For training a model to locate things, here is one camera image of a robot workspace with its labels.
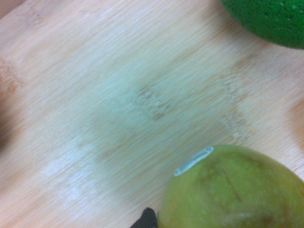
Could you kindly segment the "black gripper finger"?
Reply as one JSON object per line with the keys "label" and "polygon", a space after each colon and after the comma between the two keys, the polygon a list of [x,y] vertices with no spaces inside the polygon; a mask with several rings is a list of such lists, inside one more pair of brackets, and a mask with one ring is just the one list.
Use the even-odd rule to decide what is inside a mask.
{"label": "black gripper finger", "polygon": [[152,208],[145,208],[138,220],[130,228],[157,228],[156,213]]}

